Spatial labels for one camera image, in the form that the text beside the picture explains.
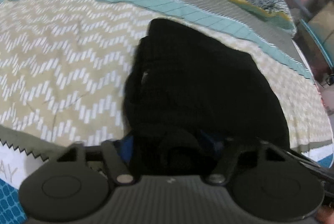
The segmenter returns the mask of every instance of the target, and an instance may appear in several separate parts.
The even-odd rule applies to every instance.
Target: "black fabric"
[[[280,103],[252,57],[166,19],[151,21],[140,41],[124,110],[135,174],[208,172],[215,162],[203,152],[199,130],[289,149]]]

